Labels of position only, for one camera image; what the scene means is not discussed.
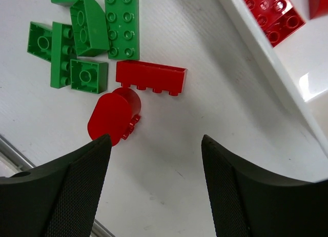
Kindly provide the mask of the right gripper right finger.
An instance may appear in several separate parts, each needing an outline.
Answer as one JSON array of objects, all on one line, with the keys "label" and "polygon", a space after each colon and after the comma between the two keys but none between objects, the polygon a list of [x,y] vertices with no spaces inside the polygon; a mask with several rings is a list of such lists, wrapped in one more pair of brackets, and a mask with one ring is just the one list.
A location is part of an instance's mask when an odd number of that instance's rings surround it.
[{"label": "right gripper right finger", "polygon": [[201,152],[217,236],[327,236],[327,180],[273,173],[208,135]]}]

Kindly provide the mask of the red rounded lego brick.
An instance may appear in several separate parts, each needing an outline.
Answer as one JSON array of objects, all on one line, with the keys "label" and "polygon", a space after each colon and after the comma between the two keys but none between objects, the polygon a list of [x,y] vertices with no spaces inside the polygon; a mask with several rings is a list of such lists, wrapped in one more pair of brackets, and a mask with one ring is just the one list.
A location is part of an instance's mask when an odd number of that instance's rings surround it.
[{"label": "red rounded lego brick", "polygon": [[130,88],[117,88],[97,101],[87,124],[88,134],[92,140],[108,134],[115,146],[134,131],[141,119],[140,111],[138,94]]}]

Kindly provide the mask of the green small lego brick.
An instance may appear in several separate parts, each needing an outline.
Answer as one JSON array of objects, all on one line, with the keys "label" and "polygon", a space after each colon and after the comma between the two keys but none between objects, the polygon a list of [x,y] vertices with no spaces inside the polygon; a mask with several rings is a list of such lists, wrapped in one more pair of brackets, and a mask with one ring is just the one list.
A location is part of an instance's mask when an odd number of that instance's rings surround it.
[{"label": "green small lego brick", "polygon": [[37,22],[30,22],[27,52],[43,60],[51,62],[51,26]]},{"label": "green small lego brick", "polygon": [[108,63],[70,60],[71,89],[100,94],[107,90]]}]

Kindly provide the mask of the red long lego brick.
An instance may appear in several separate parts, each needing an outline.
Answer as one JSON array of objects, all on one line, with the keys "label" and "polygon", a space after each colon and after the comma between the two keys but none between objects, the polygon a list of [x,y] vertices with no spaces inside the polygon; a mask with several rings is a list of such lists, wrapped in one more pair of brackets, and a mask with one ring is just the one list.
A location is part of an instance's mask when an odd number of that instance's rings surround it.
[{"label": "red long lego brick", "polygon": [[186,68],[126,60],[116,63],[116,81],[125,88],[150,88],[154,93],[166,91],[170,96],[178,96],[182,93],[187,71]]}]

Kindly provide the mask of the green thin lego brick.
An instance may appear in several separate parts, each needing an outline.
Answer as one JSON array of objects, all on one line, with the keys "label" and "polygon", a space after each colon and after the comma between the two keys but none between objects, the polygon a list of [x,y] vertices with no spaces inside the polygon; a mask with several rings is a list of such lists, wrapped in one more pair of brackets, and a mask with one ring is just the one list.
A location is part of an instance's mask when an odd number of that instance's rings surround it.
[{"label": "green thin lego brick", "polygon": [[50,78],[52,88],[59,89],[71,84],[71,59],[76,59],[72,26],[53,22]]}]

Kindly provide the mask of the green curved lego brick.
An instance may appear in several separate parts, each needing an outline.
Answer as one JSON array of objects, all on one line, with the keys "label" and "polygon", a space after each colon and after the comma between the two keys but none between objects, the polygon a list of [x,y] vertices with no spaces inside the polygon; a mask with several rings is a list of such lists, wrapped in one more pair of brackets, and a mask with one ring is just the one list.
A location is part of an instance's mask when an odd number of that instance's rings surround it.
[{"label": "green curved lego brick", "polygon": [[110,49],[106,16],[96,0],[77,0],[70,7],[77,56],[95,57]]}]

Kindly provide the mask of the red square lego brick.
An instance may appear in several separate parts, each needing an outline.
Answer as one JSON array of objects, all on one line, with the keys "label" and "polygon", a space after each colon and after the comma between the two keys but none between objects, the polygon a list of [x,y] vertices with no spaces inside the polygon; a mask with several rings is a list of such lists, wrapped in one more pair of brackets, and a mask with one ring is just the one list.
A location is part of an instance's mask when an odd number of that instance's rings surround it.
[{"label": "red square lego brick", "polygon": [[244,0],[273,47],[305,24],[290,0]]}]

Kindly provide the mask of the green lego plate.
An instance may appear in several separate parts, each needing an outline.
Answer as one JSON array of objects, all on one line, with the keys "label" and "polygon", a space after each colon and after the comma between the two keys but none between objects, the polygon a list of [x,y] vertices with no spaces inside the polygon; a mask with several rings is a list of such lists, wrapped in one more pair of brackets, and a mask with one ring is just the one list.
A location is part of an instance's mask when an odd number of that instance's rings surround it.
[{"label": "green lego plate", "polygon": [[139,60],[139,0],[105,0],[112,60]]}]

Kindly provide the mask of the red sloped lego brick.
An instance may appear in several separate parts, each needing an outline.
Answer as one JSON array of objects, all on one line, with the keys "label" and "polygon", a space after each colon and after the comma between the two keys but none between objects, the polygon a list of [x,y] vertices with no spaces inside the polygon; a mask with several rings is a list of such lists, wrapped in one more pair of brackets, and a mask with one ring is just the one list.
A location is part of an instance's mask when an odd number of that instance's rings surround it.
[{"label": "red sloped lego brick", "polygon": [[309,0],[310,19],[327,15],[328,0]]}]

